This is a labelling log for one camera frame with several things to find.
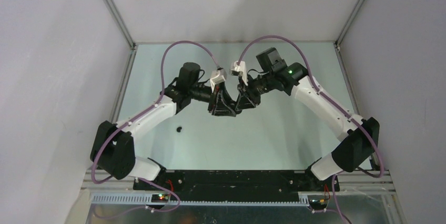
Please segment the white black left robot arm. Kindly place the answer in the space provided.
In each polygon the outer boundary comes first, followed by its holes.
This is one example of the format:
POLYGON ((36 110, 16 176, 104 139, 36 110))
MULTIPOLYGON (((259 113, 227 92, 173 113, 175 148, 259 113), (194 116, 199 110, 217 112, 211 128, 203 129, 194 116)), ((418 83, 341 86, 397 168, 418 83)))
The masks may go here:
POLYGON ((166 176, 161 173, 162 165, 150 158, 138 157, 135 145, 158 124, 177 115, 193 99, 208 103, 211 112, 216 110, 217 98, 224 89, 227 73, 223 68, 212 71, 210 86, 206 86, 200 80, 201 72, 196 63, 183 64, 178 76, 148 108, 127 120, 102 122, 90 153, 92 168, 100 168, 117 180, 127 176, 142 178, 152 190, 163 189, 166 176))

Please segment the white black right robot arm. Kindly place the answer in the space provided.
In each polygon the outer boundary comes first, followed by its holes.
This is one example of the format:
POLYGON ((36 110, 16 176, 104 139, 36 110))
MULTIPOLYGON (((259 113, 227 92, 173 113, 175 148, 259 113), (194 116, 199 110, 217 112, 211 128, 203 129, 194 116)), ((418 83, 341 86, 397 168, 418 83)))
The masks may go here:
POLYGON ((314 112, 340 141, 331 153, 307 169, 306 185, 310 190, 320 191, 329 177, 342 171, 354 171, 375 152, 379 123, 374 118, 365 120, 347 111, 326 94, 302 64, 287 65, 274 47, 258 54, 256 59, 262 69, 257 78, 248 75, 244 61, 235 61, 231 66, 231 74, 238 76, 240 81, 237 104, 240 109, 259 105, 262 94, 283 91, 314 112))

